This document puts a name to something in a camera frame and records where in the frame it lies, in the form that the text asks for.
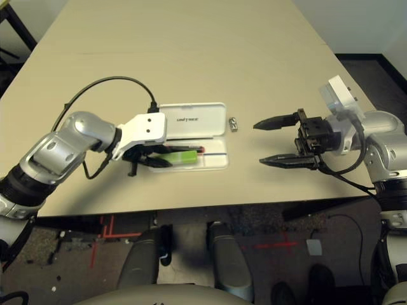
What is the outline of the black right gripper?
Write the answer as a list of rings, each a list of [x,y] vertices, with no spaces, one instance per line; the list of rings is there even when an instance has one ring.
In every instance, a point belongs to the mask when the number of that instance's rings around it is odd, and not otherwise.
[[[279,130],[283,127],[295,126],[297,122],[300,122],[300,127],[295,145],[300,155],[278,154],[261,158],[259,160],[261,164],[277,168],[318,168],[319,163],[314,155],[335,151],[339,148],[340,133],[334,132],[326,119],[308,118],[304,109],[299,109],[297,113],[264,119],[256,123],[253,128]]]

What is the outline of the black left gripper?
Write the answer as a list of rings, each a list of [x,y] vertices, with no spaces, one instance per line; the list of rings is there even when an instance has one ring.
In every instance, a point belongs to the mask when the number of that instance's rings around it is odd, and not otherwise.
[[[122,160],[130,163],[130,171],[128,173],[129,177],[134,177],[137,175],[138,165],[144,165],[151,168],[168,168],[172,166],[172,163],[156,157],[150,157],[153,153],[164,153],[165,148],[163,145],[154,146],[144,146],[136,145],[131,149],[127,150],[123,156]]]

